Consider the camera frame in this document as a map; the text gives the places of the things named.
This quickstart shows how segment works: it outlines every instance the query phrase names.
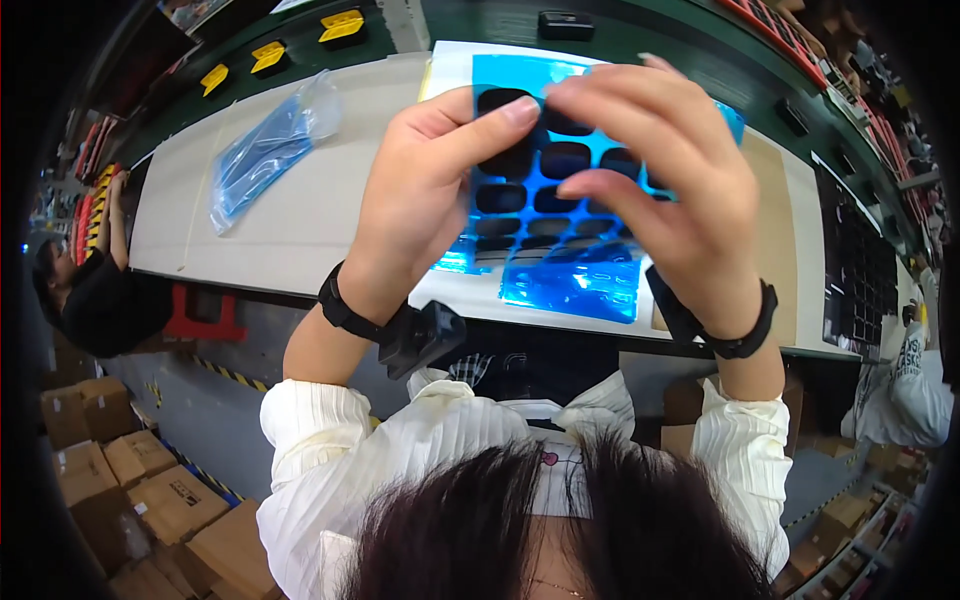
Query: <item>white blouse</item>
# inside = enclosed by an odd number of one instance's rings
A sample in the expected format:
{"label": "white blouse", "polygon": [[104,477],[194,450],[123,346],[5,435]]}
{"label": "white blouse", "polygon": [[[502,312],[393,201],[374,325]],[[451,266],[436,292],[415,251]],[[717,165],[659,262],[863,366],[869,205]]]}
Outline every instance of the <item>white blouse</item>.
{"label": "white blouse", "polygon": [[[625,439],[634,431],[634,407],[616,372],[566,407],[550,400],[494,402],[478,397],[445,372],[420,370],[407,384],[411,402],[375,430],[370,403],[355,390],[286,380],[263,399],[260,424],[276,448],[271,490],[257,511],[270,570],[290,600],[333,600],[352,558],[367,503],[399,479],[417,479],[511,440],[543,440],[533,512],[565,516],[565,470],[579,450],[564,432],[530,427],[550,419],[566,432],[596,425]],[[724,514],[761,560],[772,580],[790,549],[780,527],[783,483],[792,461],[783,456],[789,413],[775,398],[739,402],[704,384],[703,415],[691,455],[712,470]]]}

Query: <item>black wrist strap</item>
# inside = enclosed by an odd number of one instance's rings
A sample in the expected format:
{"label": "black wrist strap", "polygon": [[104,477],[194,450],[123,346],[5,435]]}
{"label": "black wrist strap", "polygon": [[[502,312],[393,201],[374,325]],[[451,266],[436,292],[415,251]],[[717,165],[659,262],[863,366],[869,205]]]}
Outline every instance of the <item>black wrist strap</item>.
{"label": "black wrist strap", "polygon": [[770,334],[770,327],[774,320],[774,311],[777,308],[777,291],[774,286],[760,280],[762,304],[760,314],[756,319],[753,330],[739,340],[720,340],[711,337],[704,331],[703,324],[693,316],[686,306],[673,293],[673,290],[663,281],[657,272],[657,267],[647,269],[647,282],[653,292],[654,301],[663,315],[673,341],[678,344],[693,344],[694,338],[700,336],[707,346],[720,358],[747,358],[759,350],[760,346]]}
{"label": "black wrist strap", "polygon": [[330,275],[326,277],[324,285],[320,288],[320,293],[317,294],[317,302],[323,309],[324,316],[334,327],[340,327],[357,337],[370,340],[380,346],[391,344],[396,339],[400,323],[409,316],[413,309],[404,302],[403,306],[390,319],[390,322],[382,327],[356,314],[350,310],[350,307],[341,298],[340,288],[337,287],[337,275],[340,274],[340,268],[343,265],[344,262],[340,261],[333,268]]}

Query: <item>black shirt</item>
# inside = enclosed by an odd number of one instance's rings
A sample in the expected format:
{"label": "black shirt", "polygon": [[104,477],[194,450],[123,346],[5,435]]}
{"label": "black shirt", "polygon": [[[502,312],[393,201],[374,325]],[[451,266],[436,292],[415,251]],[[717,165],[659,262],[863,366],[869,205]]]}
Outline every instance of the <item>black shirt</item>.
{"label": "black shirt", "polygon": [[120,271],[113,257],[94,249],[73,277],[63,306],[63,334],[97,358],[133,350],[173,316],[170,281]]}

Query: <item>yellow foam piece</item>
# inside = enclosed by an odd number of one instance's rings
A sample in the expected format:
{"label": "yellow foam piece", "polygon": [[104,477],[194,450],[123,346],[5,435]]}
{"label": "yellow foam piece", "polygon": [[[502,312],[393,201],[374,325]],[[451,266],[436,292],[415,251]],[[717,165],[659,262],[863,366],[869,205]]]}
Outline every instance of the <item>yellow foam piece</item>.
{"label": "yellow foam piece", "polygon": [[286,51],[287,49],[278,41],[272,41],[266,46],[260,46],[251,52],[256,59],[256,64],[253,65],[253,69],[251,69],[250,72],[256,73],[268,66],[275,65],[278,60],[283,58],[283,53]]}
{"label": "yellow foam piece", "polygon": [[213,91],[217,85],[222,84],[229,72],[229,68],[221,62],[204,75],[204,78],[200,80],[200,85],[204,87],[204,96]]}
{"label": "yellow foam piece", "polygon": [[326,31],[320,36],[319,42],[330,41],[337,37],[352,36],[363,27],[363,14],[356,9],[350,11],[337,12],[331,16],[325,16],[320,19],[321,25],[326,27]]}

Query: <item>wrist strap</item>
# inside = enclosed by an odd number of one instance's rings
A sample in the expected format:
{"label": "wrist strap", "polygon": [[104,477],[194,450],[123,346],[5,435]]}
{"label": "wrist strap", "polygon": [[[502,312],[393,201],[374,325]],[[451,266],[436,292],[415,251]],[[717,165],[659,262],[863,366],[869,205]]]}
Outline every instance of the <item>wrist strap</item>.
{"label": "wrist strap", "polygon": [[352,333],[357,337],[370,340],[380,346],[391,344],[396,339],[400,323],[412,310],[410,305],[404,302],[403,306],[400,306],[390,321],[383,326],[364,319],[350,310],[350,307],[347,306],[347,303],[344,302],[344,299],[340,296],[340,288],[337,286],[337,275],[340,274],[340,268],[343,265],[344,261],[341,260],[340,263],[333,268],[330,275],[326,277],[324,285],[320,288],[320,293],[317,294],[317,302],[323,309],[324,316],[334,327],[340,327],[344,331]]}

